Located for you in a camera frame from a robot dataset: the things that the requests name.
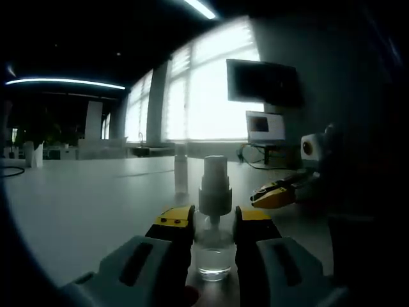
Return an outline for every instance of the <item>wall-mounted monitor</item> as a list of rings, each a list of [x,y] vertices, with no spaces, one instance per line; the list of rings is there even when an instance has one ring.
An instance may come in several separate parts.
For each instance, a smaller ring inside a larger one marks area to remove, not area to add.
[[[294,67],[227,59],[228,99],[299,107],[303,99]]]

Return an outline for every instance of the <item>wall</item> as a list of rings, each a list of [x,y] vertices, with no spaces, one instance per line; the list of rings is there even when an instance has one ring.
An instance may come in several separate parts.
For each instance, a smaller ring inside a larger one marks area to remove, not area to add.
[[[100,139],[102,128],[102,102],[89,101],[85,124],[86,139]]]
[[[118,102],[111,110],[109,123],[109,138],[119,139],[125,137],[125,115],[127,112],[127,97]]]
[[[276,108],[284,115],[290,144],[323,132],[331,122],[344,131],[359,127],[368,133],[368,121],[376,116],[370,119],[367,110],[380,105],[384,78],[359,22],[306,14],[252,19],[252,26],[261,61],[293,66],[298,72],[304,107]],[[265,106],[266,112],[273,109]]]

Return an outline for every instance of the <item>small bottle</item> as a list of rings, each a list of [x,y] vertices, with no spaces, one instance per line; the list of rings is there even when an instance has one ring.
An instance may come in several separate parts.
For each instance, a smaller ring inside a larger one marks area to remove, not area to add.
[[[199,210],[194,216],[196,267],[206,281],[224,279],[234,259],[231,188],[227,158],[209,156],[204,160],[204,175],[199,188]]]
[[[174,189],[176,195],[187,194],[187,188],[187,147],[186,144],[175,144]]]

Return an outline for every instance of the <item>desk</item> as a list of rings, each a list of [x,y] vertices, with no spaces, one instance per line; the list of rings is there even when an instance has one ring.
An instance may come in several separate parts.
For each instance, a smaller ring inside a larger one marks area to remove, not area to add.
[[[103,257],[133,236],[144,235],[155,217],[173,205],[173,163],[173,157],[44,161],[43,168],[7,178],[6,193],[26,244],[60,287],[85,272],[97,271]],[[190,201],[197,204],[203,160],[189,158],[188,163]],[[250,206],[253,190],[290,173],[229,162],[233,206]],[[325,218],[306,217],[296,204],[266,212],[282,236],[293,237],[323,262],[325,274],[332,273],[332,245]],[[187,282],[194,283],[189,277]],[[214,291],[216,284],[201,287],[208,287],[204,289],[207,293]],[[237,300],[234,278],[231,287]],[[223,306],[237,305],[235,300],[224,299]]]

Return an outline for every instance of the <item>window blinds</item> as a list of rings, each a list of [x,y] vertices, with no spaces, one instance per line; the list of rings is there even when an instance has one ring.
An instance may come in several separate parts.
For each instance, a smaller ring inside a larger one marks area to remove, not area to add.
[[[108,114],[102,122],[102,139],[109,139],[109,124],[111,123],[111,114]]]
[[[259,61],[247,18],[223,25],[173,55],[164,98],[164,141],[247,139],[245,112],[264,107],[228,100],[226,59]]]
[[[125,136],[128,137],[127,141],[146,141],[146,122],[148,119],[152,75],[152,71],[148,72],[132,87],[128,95],[125,115]]]

